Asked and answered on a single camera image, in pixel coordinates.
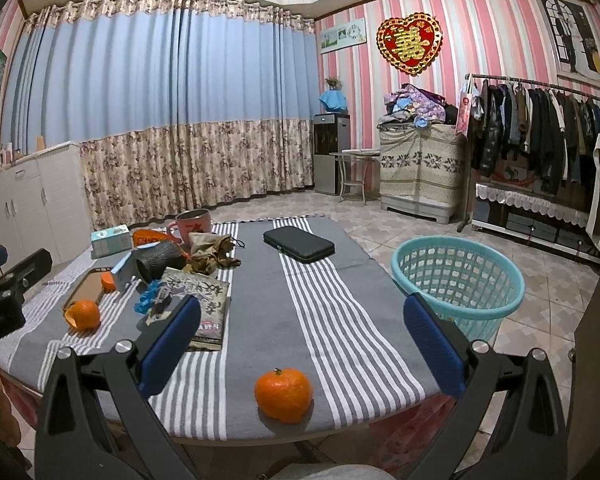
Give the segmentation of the light blue tissue box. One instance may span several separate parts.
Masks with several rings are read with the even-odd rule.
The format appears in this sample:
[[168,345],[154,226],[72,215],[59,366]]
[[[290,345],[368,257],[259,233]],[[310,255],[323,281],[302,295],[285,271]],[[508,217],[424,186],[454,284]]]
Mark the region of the light blue tissue box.
[[127,252],[131,248],[131,232],[125,224],[91,232],[91,255],[93,259],[108,257],[118,252]]

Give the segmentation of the blue floral curtain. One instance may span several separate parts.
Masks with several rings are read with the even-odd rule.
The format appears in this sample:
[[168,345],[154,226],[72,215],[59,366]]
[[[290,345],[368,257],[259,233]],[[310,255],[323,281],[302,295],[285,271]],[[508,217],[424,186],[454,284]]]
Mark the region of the blue floral curtain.
[[244,0],[81,0],[23,24],[1,138],[74,142],[94,226],[307,188],[314,21]]

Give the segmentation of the black zip case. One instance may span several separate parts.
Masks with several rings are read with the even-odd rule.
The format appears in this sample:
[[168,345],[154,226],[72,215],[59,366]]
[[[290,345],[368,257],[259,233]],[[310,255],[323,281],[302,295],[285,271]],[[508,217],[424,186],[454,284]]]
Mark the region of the black zip case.
[[281,226],[268,230],[263,233],[263,241],[283,255],[301,263],[314,263],[335,253],[333,242],[295,226]]

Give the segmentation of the grey striped tablecloth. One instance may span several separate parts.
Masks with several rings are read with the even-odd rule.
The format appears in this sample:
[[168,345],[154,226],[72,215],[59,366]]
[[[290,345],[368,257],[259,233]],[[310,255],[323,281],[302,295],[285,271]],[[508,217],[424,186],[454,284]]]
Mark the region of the grey striped tablecloth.
[[[332,220],[289,224],[330,240],[329,258],[304,264],[265,244],[277,221],[222,222],[238,240],[218,351],[181,358],[150,405],[173,437],[204,442],[298,440],[398,414],[439,388],[403,322],[404,295],[389,274]],[[309,378],[313,402],[295,425],[265,417],[257,379],[294,368]]]

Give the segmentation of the black textured pouch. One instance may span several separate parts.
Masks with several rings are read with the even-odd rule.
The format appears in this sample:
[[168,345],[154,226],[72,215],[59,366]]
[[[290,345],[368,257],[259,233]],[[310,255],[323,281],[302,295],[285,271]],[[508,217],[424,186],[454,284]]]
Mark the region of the black textured pouch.
[[162,278],[166,268],[182,270],[187,263],[185,252],[170,240],[157,245],[140,249],[136,253],[136,270],[140,278],[147,284]]

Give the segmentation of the low shelf with lace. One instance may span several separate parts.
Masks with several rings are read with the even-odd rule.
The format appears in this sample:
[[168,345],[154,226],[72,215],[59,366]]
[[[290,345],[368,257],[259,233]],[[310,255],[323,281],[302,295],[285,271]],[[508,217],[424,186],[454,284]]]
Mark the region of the low shelf with lace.
[[600,266],[600,251],[586,232],[588,214],[493,183],[475,184],[471,226]]

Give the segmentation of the beige cloth pouch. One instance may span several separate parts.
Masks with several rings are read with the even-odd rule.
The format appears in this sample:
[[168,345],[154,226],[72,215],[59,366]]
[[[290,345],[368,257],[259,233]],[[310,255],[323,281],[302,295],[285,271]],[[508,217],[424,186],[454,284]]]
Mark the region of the beige cloth pouch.
[[230,235],[210,232],[190,232],[188,234],[189,253],[211,252],[215,255],[228,255],[234,248],[234,238]]

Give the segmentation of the printed snack bag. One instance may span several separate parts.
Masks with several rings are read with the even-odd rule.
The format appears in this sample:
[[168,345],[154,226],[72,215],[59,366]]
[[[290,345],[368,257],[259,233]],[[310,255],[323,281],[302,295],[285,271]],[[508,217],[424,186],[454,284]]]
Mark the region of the printed snack bag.
[[193,296],[198,301],[200,322],[189,349],[220,351],[230,305],[230,283],[172,268],[164,270],[161,283],[169,287],[171,299],[175,302],[180,302],[185,296]]

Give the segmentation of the pile of clothes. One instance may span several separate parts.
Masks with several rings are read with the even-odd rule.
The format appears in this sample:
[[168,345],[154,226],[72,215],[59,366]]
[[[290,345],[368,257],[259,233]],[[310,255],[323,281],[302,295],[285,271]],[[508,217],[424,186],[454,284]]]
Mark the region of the pile of clothes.
[[384,95],[385,114],[379,117],[377,127],[390,125],[413,125],[427,128],[434,124],[455,125],[457,107],[446,102],[443,96],[418,88],[414,84],[402,84],[395,92]]

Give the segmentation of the small landscape wall poster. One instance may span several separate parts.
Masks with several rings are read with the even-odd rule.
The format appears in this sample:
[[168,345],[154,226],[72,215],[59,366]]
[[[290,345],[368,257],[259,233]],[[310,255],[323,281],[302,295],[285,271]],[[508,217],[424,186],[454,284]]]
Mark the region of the small landscape wall poster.
[[337,25],[320,32],[321,54],[365,44],[367,41],[365,18]]

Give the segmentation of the cloth covered storage cabinet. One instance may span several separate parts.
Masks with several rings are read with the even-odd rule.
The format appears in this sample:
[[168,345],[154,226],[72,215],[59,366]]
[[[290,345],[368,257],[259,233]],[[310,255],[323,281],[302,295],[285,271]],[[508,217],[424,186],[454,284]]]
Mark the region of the cloth covered storage cabinet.
[[450,125],[378,129],[381,207],[447,224],[463,197],[465,138]]

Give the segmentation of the blue bag on dispenser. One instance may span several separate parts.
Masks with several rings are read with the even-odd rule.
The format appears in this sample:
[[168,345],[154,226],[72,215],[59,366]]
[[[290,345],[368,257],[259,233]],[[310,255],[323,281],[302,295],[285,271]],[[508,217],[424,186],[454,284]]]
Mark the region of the blue bag on dispenser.
[[320,95],[320,103],[326,113],[347,114],[348,102],[339,89],[328,89]]

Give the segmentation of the framed wall picture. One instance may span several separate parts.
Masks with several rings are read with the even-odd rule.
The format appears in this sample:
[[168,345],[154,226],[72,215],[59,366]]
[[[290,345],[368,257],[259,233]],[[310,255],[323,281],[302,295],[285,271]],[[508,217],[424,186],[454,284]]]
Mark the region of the framed wall picture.
[[550,34],[559,78],[600,89],[600,42],[586,4],[579,0],[538,0]]

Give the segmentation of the white cabinet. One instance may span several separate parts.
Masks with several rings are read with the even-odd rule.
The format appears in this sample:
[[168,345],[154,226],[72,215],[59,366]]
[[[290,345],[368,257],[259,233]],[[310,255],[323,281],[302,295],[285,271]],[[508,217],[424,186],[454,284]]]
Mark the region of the white cabinet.
[[44,248],[53,264],[72,261],[91,246],[79,144],[66,142],[0,169],[0,274]]

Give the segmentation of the orange peel piece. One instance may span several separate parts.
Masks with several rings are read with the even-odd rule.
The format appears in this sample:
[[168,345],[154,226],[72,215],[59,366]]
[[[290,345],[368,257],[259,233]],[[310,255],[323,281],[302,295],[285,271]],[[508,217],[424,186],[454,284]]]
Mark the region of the orange peel piece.
[[100,325],[100,311],[95,301],[78,300],[64,309],[64,319],[77,332],[96,330]]

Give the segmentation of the whole orange mandarin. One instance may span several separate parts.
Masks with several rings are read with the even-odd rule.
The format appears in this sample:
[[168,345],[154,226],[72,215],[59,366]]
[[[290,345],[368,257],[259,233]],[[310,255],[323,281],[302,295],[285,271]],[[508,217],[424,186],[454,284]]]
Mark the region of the whole orange mandarin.
[[260,412],[283,424],[298,424],[309,411],[313,387],[294,368],[276,368],[258,378],[253,388]]

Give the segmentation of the blue plastic wrapper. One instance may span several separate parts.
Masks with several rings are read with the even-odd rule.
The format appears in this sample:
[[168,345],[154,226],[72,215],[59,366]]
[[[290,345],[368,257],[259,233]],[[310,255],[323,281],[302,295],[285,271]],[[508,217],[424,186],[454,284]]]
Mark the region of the blue plastic wrapper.
[[134,304],[133,310],[137,314],[145,315],[150,309],[162,303],[162,283],[160,281],[152,281],[140,294],[140,299]]

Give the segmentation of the brown stockings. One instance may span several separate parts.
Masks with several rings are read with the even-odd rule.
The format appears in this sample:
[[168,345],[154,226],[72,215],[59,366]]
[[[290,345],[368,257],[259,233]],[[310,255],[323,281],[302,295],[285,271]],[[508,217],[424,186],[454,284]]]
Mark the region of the brown stockings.
[[184,271],[212,275],[217,270],[238,268],[242,262],[232,255],[234,248],[233,244],[198,248],[189,255]]

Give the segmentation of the light blue small box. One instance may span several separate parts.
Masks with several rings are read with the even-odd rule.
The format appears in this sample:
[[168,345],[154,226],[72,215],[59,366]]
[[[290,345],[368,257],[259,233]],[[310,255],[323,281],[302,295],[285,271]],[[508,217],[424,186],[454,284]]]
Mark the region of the light blue small box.
[[125,292],[129,288],[136,274],[137,250],[133,249],[123,256],[111,269],[114,289],[117,292]]

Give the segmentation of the pink metal mug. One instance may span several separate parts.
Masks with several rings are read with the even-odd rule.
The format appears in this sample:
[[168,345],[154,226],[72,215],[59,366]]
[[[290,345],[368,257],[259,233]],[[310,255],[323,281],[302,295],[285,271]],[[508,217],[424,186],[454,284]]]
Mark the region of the pink metal mug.
[[189,244],[192,233],[210,233],[212,230],[211,214],[208,209],[192,209],[181,212],[166,227],[166,234],[178,238],[181,244]]

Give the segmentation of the clothes rack with garments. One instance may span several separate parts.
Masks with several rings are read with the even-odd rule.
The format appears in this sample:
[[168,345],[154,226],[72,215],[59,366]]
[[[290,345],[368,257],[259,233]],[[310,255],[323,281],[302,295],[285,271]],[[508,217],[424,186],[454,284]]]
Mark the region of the clothes rack with garments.
[[578,229],[594,224],[600,96],[533,79],[468,73],[457,129],[468,140],[460,224],[478,200]]

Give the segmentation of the small metal stool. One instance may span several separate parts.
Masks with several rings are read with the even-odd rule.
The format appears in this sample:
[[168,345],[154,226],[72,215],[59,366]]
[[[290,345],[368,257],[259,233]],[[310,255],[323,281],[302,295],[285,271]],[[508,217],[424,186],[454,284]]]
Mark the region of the small metal stool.
[[380,151],[374,148],[346,148],[330,154],[338,168],[340,202],[349,195],[358,194],[362,203],[366,204],[367,173],[374,162],[380,161]]

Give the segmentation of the black water dispenser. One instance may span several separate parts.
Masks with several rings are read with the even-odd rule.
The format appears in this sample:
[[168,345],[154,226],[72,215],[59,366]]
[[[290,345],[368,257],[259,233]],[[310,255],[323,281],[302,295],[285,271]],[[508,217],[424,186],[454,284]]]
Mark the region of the black water dispenser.
[[313,118],[313,181],[317,193],[339,193],[339,167],[336,153],[351,147],[348,114],[318,114]]

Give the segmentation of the orange snack wrapper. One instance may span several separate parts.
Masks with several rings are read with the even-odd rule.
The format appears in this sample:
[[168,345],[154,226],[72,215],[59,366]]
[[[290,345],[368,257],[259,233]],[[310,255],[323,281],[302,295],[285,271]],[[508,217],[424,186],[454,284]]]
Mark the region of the orange snack wrapper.
[[180,240],[175,236],[153,229],[138,229],[132,232],[132,242],[134,247],[140,247],[148,244],[161,242],[172,242],[175,245],[181,244]]

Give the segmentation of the brown wooden tray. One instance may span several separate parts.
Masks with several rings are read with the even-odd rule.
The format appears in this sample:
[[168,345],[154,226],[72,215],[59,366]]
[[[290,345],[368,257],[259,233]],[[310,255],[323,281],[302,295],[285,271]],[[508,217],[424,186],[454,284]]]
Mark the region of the brown wooden tray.
[[77,301],[91,301],[99,304],[105,295],[115,290],[116,285],[110,268],[103,266],[91,268],[78,279],[78,284],[72,286],[62,310],[69,309]]

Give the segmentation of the red heart wall decoration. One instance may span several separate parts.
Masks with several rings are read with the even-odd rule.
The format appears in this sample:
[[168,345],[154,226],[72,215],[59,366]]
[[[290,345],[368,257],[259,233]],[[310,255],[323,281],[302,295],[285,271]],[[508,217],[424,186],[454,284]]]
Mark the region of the red heart wall decoration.
[[376,32],[376,46],[396,70],[412,77],[424,72],[442,49],[443,32],[437,18],[414,12],[406,18],[387,18]]

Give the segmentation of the teal plastic laundry basket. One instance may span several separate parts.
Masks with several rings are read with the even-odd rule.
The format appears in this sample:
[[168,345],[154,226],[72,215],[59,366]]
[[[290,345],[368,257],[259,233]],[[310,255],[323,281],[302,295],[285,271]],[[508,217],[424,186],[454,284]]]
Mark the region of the teal plastic laundry basket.
[[455,236],[407,240],[392,254],[391,273],[404,294],[419,294],[467,339],[490,344],[526,293],[524,277],[512,260],[489,246]]

